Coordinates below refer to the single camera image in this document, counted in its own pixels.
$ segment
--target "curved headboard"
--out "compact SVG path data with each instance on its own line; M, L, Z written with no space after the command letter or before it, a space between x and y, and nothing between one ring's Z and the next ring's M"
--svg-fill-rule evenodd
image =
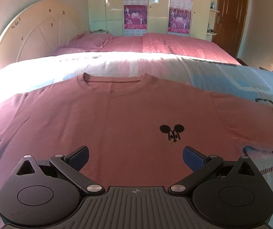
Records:
M37 2L19 13L0 36L0 69L22 60L52 56L87 31L80 16L57 0Z

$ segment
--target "mickey mouse logo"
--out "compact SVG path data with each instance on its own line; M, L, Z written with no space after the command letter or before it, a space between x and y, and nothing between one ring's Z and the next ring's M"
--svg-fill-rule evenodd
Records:
M160 131L162 133L167 133L168 140L173 140L173 143L176 143L177 141L181 140L180 134L184 131L184 126L178 124L174 126L174 129L171 130L171 128L167 125L160 126Z

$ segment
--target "brown wooden door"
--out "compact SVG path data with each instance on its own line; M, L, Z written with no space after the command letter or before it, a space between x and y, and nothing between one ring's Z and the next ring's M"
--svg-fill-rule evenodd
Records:
M212 42L236 58L245 24L248 0L219 0Z

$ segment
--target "metal pin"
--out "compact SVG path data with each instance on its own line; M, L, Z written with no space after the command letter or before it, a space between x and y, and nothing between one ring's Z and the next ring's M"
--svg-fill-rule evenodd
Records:
M180 184L172 185L170 188L174 192L183 192L185 190L185 187Z
M99 191L102 190L102 186L93 184L93 185L88 186L87 190L90 191L90 192L94 192L94 193L99 192Z

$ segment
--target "shelf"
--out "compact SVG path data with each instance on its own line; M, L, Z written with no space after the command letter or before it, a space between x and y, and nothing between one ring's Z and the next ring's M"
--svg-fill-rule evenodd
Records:
M218 33L206 33L207 35L213 35L213 36L215 36L215 35L217 35Z
M210 10L213 11L213 12L219 13L218 10L215 10L215 9L212 9L212 8L210 8Z

